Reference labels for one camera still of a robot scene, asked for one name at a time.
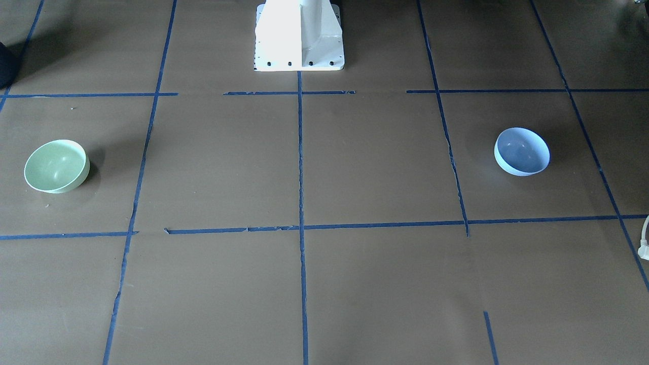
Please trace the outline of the blue bowl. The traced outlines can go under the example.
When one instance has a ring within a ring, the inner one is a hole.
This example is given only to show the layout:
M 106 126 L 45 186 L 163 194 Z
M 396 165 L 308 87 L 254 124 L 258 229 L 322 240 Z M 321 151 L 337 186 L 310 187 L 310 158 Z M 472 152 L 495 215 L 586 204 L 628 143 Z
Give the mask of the blue bowl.
M 503 171 L 514 176 L 531 176 L 550 164 L 545 140 L 526 128 L 513 127 L 501 132 L 494 143 L 494 159 Z

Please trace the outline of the green bowl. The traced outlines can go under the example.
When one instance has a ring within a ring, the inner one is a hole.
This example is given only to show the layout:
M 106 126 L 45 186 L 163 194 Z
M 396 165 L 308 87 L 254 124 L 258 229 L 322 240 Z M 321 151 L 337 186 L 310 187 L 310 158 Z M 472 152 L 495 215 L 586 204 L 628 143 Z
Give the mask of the green bowl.
M 40 146 L 28 157 L 23 176 L 31 189 L 62 194 L 83 184 L 90 166 L 90 157 L 79 143 L 56 139 Z

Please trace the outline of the white power plug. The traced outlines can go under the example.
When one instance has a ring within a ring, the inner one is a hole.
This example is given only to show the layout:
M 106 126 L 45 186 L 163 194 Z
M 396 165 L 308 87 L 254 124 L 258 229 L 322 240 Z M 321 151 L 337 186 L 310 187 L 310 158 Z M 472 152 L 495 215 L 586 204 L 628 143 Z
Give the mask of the white power plug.
M 648 256 L 648 242 L 647 242 L 647 227 L 649 223 L 649 216 L 647 216 L 643 222 L 642 229 L 640 231 L 640 242 L 637 254 L 640 259 L 649 261 Z

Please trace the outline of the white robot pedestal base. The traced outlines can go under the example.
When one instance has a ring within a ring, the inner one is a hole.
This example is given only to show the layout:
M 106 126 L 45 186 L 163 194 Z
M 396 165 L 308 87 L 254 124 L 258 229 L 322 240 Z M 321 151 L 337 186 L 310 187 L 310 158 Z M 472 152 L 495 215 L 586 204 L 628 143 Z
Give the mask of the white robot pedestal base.
M 266 1 L 257 6 L 254 70 L 339 71 L 344 66 L 339 5 Z

